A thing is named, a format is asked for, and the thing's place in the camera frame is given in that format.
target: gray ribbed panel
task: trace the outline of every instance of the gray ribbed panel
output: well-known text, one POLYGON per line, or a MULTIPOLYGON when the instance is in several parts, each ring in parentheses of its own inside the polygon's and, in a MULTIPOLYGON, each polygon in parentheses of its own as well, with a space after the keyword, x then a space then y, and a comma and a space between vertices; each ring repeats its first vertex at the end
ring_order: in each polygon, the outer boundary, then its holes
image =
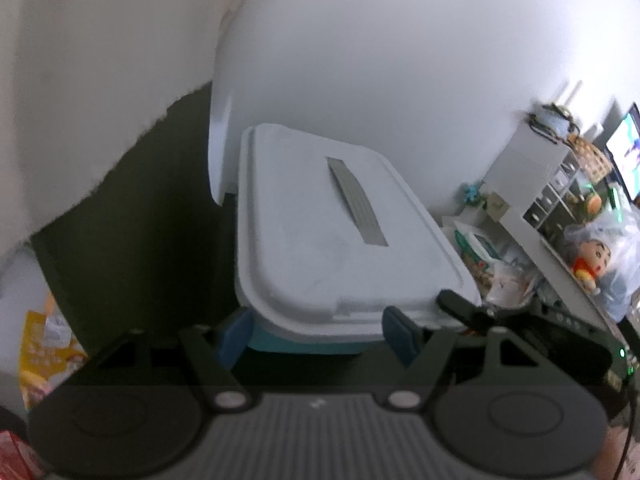
POLYGON ((489 478, 447 454, 417 415, 388 412, 361 394, 266 395, 248 413, 219 416, 191 455, 150 480, 489 478))
POLYGON ((340 187, 342 196, 349 206, 353 222, 356 224, 358 231, 360 231, 364 243, 388 247, 376 213, 373 211, 371 202, 356 176, 351 173, 351 170, 347 168, 343 160, 330 156, 326 160, 340 187))

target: stuffed doll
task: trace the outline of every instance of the stuffed doll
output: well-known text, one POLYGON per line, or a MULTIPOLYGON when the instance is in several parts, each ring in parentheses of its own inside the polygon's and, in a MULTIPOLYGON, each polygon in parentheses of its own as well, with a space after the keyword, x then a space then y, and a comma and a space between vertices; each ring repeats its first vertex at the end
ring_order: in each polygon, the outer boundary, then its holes
POLYGON ((596 280, 607 273, 611 261, 611 249, 602 240, 591 239, 578 246, 572 273, 591 294, 599 293, 596 280))

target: plastic bag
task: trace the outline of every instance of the plastic bag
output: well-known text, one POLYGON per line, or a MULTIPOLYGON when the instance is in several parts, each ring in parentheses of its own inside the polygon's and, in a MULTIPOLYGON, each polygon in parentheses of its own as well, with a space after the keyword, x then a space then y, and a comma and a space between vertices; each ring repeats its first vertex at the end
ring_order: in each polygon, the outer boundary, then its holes
POLYGON ((529 303, 542 276, 526 254, 515 244, 498 250, 500 244, 486 232, 458 221, 454 224, 462 261, 482 298, 499 308, 519 308, 529 303))
POLYGON ((601 213, 587 225, 570 225, 564 230, 568 243, 563 255, 574 269, 583 244, 599 240, 610 250, 603 258, 606 272, 597 277, 594 300, 620 322, 631 306, 631 296, 640 288, 640 211, 614 210, 601 213))

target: tv screen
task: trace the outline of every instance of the tv screen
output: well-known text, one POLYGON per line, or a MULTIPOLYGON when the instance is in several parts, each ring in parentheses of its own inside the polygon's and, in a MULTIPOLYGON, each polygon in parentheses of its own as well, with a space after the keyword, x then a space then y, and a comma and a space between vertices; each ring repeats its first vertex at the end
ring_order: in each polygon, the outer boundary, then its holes
POLYGON ((640 113, 634 104, 607 141, 607 150, 630 200, 640 194, 640 113))

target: small figurine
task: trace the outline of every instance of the small figurine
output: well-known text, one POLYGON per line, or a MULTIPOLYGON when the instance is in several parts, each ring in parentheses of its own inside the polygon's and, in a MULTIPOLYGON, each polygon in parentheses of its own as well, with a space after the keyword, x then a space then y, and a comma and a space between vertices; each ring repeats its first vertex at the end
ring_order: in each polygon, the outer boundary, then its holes
POLYGON ((477 184, 467 184, 464 190, 465 204, 476 207, 484 203, 486 197, 480 193, 480 187, 477 184))
POLYGON ((578 247, 578 256, 574 261, 572 273, 591 294, 600 289, 596 280, 607 273, 611 261, 611 249, 602 240, 592 239, 578 247))

